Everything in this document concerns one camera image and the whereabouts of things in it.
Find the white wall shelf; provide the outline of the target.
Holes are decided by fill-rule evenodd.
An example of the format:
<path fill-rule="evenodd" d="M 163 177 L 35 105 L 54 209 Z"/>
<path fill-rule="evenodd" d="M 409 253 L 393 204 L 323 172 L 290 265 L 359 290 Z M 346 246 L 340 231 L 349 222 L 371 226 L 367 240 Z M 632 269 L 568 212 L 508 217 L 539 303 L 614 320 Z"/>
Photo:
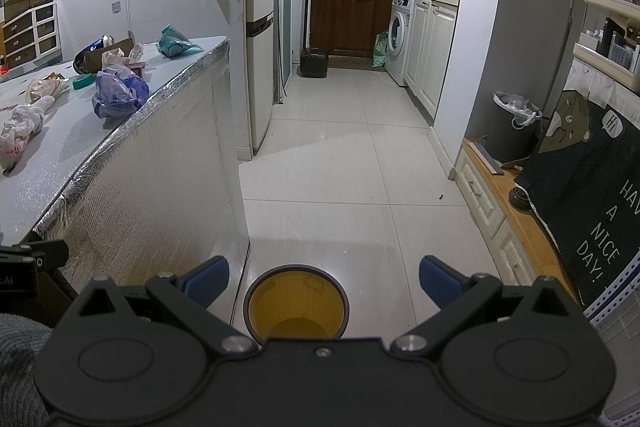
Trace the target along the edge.
<path fill-rule="evenodd" d="M 600 23 L 587 29 L 573 54 L 624 87 L 639 93 L 639 5 L 634 0 L 584 0 Z"/>

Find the white paper wrapper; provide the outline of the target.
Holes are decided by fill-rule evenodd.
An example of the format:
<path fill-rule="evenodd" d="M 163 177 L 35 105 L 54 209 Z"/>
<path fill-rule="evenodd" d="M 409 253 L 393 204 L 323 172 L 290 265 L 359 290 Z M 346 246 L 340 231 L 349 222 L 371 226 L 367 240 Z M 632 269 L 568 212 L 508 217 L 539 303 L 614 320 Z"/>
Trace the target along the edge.
<path fill-rule="evenodd" d="M 143 62 L 142 54 L 143 49 L 139 43 L 136 43 L 128 53 L 125 53 L 122 48 L 104 51 L 101 56 L 102 69 L 125 66 L 125 64 L 128 63 Z"/>

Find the crushed blue Pepsi can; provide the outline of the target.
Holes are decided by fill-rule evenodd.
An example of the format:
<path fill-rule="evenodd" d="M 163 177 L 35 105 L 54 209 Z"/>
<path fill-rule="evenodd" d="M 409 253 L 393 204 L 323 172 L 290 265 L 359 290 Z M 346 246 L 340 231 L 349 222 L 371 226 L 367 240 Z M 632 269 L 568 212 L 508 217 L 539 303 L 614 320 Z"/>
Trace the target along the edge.
<path fill-rule="evenodd" d="M 112 36 L 104 35 L 98 40 L 88 44 L 85 48 L 80 50 L 74 57 L 73 69 L 78 75 L 88 74 L 87 64 L 88 56 L 96 50 L 103 50 L 107 46 L 111 46 L 114 43 Z"/>

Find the gold foil wrapper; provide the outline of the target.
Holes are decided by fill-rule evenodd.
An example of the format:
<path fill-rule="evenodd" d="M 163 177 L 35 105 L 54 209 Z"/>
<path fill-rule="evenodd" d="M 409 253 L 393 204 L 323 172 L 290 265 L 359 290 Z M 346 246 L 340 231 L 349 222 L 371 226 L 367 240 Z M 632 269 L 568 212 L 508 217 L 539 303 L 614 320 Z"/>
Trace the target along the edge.
<path fill-rule="evenodd" d="M 57 98 L 70 87 L 68 80 L 57 72 L 51 72 L 46 77 L 32 80 L 25 93 L 25 100 L 32 104 L 44 96 Z"/>

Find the teal plastic wrapper bag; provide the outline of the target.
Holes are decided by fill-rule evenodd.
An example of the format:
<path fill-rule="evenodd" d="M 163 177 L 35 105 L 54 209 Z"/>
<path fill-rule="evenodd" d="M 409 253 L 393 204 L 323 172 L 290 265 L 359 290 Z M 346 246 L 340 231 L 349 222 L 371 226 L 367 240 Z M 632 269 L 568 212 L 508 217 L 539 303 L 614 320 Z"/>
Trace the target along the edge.
<path fill-rule="evenodd" d="M 174 26 L 167 25 L 160 31 L 156 42 L 157 51 L 164 57 L 174 58 L 181 55 L 201 52 L 202 47 L 186 38 Z"/>

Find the white washing machine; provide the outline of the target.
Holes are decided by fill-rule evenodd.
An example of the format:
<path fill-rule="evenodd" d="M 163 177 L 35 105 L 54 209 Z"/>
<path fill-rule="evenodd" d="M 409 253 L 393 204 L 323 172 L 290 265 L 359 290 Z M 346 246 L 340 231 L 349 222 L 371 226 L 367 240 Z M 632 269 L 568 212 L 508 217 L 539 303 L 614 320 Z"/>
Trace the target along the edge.
<path fill-rule="evenodd" d="M 390 22 L 387 28 L 387 50 L 385 69 L 397 86 L 405 88 L 405 71 L 407 66 L 414 0 L 392 0 Z"/>

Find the teal round lid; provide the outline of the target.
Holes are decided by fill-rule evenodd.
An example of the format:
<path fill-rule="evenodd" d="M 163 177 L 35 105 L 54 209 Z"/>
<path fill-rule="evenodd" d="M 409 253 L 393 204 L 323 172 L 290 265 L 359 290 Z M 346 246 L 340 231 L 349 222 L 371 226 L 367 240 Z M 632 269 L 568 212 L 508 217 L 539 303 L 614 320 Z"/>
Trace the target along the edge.
<path fill-rule="evenodd" d="M 74 90 L 81 90 L 91 86 L 96 81 L 94 74 L 82 74 L 73 77 L 71 80 Z"/>

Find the dark trash bin with liner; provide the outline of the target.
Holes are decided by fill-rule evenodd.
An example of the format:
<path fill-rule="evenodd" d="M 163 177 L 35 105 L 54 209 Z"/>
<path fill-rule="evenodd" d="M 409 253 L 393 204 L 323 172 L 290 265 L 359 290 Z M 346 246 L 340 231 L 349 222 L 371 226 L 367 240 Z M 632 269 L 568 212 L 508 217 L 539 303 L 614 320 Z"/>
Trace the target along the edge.
<path fill-rule="evenodd" d="M 489 155 L 506 164 L 534 153 L 540 135 L 542 112 L 524 96 L 496 91 L 496 106 L 486 139 Z"/>

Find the green plastic bag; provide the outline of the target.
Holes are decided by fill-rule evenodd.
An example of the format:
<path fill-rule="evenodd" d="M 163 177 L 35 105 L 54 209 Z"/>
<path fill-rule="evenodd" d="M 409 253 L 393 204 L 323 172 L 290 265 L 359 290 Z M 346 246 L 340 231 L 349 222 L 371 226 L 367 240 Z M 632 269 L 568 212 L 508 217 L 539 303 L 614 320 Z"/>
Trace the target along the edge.
<path fill-rule="evenodd" d="M 375 37 L 374 50 L 372 55 L 372 67 L 381 68 L 385 66 L 386 53 L 388 48 L 388 31 L 382 31 Z"/>

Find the red cigarette box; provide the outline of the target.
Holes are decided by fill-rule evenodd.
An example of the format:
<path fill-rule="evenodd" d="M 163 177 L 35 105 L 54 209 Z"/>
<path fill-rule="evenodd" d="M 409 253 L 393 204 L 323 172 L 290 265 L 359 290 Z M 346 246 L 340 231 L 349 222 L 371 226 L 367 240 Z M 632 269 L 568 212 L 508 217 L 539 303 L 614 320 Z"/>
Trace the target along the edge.
<path fill-rule="evenodd" d="M 134 75 L 137 75 L 138 77 L 142 78 L 143 72 L 145 69 L 145 62 L 128 63 L 128 64 L 125 64 L 125 67 L 131 70 L 131 72 L 133 72 Z"/>

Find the white drawer cabinet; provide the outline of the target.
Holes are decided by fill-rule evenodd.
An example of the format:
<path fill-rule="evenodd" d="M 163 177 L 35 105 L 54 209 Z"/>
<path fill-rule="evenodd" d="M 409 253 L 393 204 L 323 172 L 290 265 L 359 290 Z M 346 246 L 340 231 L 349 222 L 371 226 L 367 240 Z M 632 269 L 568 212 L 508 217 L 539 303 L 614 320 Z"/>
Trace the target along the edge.
<path fill-rule="evenodd" d="M 56 3 L 36 6 L 2 25 L 8 69 L 48 65 L 61 60 L 61 37 Z"/>

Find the black box on floor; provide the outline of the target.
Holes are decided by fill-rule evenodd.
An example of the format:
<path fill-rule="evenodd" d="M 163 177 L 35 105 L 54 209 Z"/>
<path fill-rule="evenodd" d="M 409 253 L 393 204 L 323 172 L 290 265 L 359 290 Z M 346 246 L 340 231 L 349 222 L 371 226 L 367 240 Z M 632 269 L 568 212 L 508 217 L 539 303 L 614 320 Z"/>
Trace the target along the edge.
<path fill-rule="evenodd" d="M 329 54 L 318 48 L 303 48 L 300 51 L 299 75 L 305 78 L 326 78 Z"/>

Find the white knotted plastic bag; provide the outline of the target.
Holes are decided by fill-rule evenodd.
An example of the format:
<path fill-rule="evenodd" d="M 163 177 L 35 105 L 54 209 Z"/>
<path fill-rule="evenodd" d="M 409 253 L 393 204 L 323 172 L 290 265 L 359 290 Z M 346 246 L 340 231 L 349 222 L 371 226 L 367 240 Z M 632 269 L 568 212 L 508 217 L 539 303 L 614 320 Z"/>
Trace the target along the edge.
<path fill-rule="evenodd" d="M 21 160 L 32 137 L 43 126 L 47 111 L 55 102 L 52 95 L 45 95 L 32 104 L 17 105 L 1 129 L 1 170 L 11 170 Z"/>

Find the blue plastic bag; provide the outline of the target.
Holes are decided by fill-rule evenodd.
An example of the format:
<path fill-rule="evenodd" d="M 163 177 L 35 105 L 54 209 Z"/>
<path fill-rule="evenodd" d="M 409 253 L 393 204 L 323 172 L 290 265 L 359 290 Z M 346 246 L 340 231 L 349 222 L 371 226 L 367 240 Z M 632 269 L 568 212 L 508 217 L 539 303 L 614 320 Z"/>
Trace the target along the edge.
<path fill-rule="evenodd" d="M 136 113 L 148 101 L 149 85 L 122 65 L 107 67 L 96 74 L 93 110 L 101 119 L 122 118 Z"/>

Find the brown cardboard piece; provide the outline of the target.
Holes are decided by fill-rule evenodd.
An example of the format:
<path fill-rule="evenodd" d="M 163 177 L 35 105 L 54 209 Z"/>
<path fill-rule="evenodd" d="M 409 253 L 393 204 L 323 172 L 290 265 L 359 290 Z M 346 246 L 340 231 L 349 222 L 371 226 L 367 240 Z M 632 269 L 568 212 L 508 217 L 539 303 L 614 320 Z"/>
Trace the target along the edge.
<path fill-rule="evenodd" d="M 89 46 L 82 54 L 78 70 L 84 74 L 96 74 L 107 65 L 125 60 L 133 49 L 134 40 L 131 38 L 119 40 L 110 46 L 104 46 L 103 43 Z"/>

